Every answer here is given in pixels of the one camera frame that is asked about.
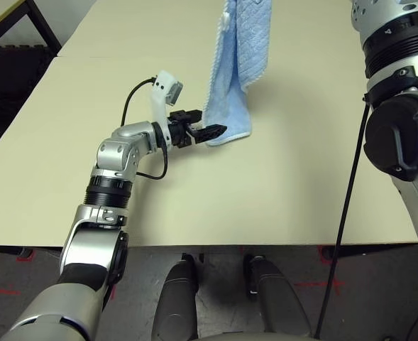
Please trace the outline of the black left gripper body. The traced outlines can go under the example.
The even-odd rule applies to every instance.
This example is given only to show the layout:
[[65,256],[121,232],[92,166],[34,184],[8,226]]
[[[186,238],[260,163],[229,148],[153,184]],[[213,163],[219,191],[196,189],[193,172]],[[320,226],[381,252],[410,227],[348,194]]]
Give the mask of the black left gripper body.
[[172,145],[178,148],[192,145],[193,138],[189,135],[189,128],[193,124],[189,124],[185,120],[185,112],[185,110],[170,112],[168,117],[168,129],[171,135]]

